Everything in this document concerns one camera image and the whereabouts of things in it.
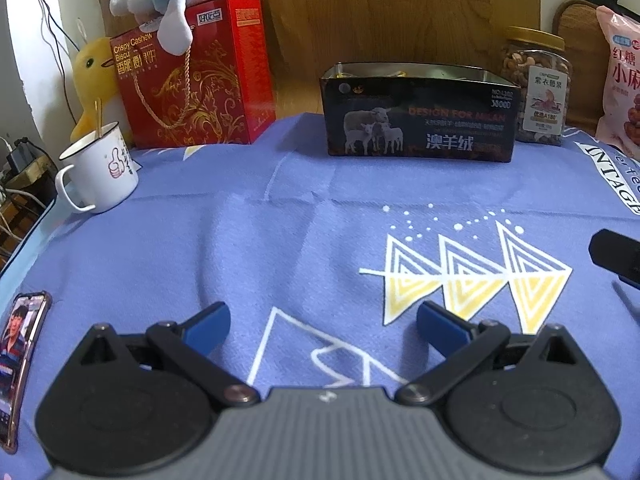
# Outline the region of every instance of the white enamel mug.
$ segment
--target white enamel mug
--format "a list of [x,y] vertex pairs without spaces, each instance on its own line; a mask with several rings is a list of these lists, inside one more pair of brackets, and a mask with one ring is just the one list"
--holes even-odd
[[[56,175],[56,190],[76,213],[107,211],[138,185],[138,172],[118,123],[106,124],[102,137],[96,137],[96,132],[87,134],[60,155],[65,167]],[[67,172],[85,206],[76,205],[66,193],[62,179]]]

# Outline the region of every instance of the red gift box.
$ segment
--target red gift box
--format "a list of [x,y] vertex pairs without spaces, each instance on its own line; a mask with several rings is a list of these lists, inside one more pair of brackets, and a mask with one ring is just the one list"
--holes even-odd
[[111,40],[136,146],[254,142],[275,120],[260,0],[207,0],[186,19],[193,43],[184,56],[164,51],[144,25]]

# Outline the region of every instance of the phone screen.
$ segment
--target phone screen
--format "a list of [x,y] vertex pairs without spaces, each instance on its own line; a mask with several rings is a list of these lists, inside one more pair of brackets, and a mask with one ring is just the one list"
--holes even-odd
[[44,293],[19,296],[0,332],[0,442],[3,447],[15,440],[18,417],[12,420],[12,413],[20,410],[25,381],[21,376],[27,369],[23,363],[39,332],[47,303]]

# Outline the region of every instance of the wooden wall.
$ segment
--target wooden wall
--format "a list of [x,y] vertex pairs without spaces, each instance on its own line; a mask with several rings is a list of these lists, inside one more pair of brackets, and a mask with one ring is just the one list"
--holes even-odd
[[[100,0],[110,36],[135,26]],[[321,112],[318,77],[339,61],[493,68],[509,25],[540,28],[540,0],[262,0],[279,116]]]

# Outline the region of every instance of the yellow triangle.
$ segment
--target yellow triangle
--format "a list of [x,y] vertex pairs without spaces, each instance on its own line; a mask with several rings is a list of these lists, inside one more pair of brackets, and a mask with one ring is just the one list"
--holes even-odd
[[200,144],[197,146],[188,146],[185,148],[184,150],[184,156],[182,157],[182,160],[187,160],[191,155],[193,155],[195,152],[197,152],[200,148],[204,148],[206,146],[206,144]]
[[558,270],[549,272],[546,276],[529,277],[523,274],[511,278],[511,293],[518,309],[523,334],[538,332],[558,301],[570,275],[570,270]]
[[385,319],[384,325],[393,323],[411,306],[442,284],[439,276],[430,274],[407,275],[402,278],[385,276]]
[[444,303],[447,310],[469,321],[506,285],[507,279],[490,274],[481,275],[474,280],[468,275],[450,276],[444,285]]

